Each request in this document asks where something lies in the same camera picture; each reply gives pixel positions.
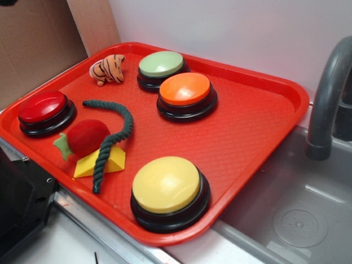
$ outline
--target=rope toy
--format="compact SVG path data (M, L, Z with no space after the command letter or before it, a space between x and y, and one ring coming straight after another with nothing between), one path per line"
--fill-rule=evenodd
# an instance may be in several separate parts
M115 134L107 136L100 146L98 159L96 160L93 172L93 193L100 193L100 186L103 181L105 165L110 157L111 147L122 140L129 138L133 130L133 117L128 109L122 104L115 102L105 102L100 100L83 101L83 106L91 108L102 108L113 110L124 118L123 129Z

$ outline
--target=stainless steel sink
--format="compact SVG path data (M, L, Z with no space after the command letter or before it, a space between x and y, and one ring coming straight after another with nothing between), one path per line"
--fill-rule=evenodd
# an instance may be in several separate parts
M352 145L334 139L331 157L313 161L305 138L297 126L214 228L276 263L352 263Z

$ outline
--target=stuffed tiger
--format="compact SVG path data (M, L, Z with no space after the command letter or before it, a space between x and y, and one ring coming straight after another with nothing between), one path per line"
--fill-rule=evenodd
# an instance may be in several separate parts
M106 81L109 83L115 81L120 84L124 80L120 69L124 60L123 55L109 55L90 67L90 76L97 80L98 86L102 86Z

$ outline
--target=red tray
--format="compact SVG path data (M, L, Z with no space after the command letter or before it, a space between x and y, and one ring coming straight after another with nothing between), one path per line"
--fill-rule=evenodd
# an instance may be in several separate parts
M218 106L208 117L196 122L169 122L158 115L157 94L141 90L136 80L139 61L161 50L134 42L104 49L16 101L0 115L2 138L133 238L154 246L178 244L205 232L309 105L307 93L294 82L183 54L192 72L209 78L218 93ZM125 55L122 65L125 81L99 87L90 77L89 67L110 54ZM62 160L53 146L58 134L31 139L20 131L19 106L23 100L45 90L60 90L75 103L78 115L73 124L95 118L104 121L112 133L122 129L120 115L83 107L83 100L114 101L131 111L133 134L119 144L126 152L126 168L106 174L99 195L92 193L92 177L73 180L78 159L71 155L68 161ZM130 209L135 174L147 162L163 156L180 156L192 161L211 187L209 211L196 224L171 234L144 230Z

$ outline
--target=green leaf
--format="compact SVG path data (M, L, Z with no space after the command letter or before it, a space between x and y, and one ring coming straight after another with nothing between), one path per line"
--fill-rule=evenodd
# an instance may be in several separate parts
M64 133L60 133L60 137L54 141L54 146L61 151L64 161L67 160L69 155L73 154L72 150L68 146L67 136Z

